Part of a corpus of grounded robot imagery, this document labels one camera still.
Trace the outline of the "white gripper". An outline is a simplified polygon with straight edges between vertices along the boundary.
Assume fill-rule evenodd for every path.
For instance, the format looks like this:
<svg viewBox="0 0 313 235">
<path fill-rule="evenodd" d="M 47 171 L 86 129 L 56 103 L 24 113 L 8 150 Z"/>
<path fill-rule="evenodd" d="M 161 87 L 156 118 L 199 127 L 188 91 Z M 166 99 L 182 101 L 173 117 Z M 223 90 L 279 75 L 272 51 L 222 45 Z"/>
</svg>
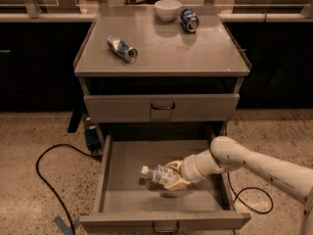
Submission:
<svg viewBox="0 0 313 235">
<path fill-rule="evenodd" d="M 197 167 L 195 155 L 186 157 L 182 162 L 170 162 L 166 164 L 166 166 L 177 172 L 180 172 L 181 176 L 183 177 L 174 177 L 168 183 L 166 183 L 164 188 L 168 191 L 184 190 L 190 183 L 199 183 L 205 180 L 205 177 L 200 173 Z"/>
</svg>

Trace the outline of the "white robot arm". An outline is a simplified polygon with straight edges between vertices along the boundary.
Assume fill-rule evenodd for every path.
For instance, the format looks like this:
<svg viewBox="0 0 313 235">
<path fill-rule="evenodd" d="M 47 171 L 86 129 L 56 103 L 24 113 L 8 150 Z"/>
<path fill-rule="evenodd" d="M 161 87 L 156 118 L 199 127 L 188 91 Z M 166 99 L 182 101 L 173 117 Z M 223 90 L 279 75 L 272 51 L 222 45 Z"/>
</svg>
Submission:
<svg viewBox="0 0 313 235">
<path fill-rule="evenodd" d="M 253 152 L 227 136 L 215 137 L 209 149 L 167 164 L 174 179 L 164 186 L 176 191 L 211 174 L 244 167 L 304 205 L 299 235 L 313 235 L 313 169 Z"/>
</svg>

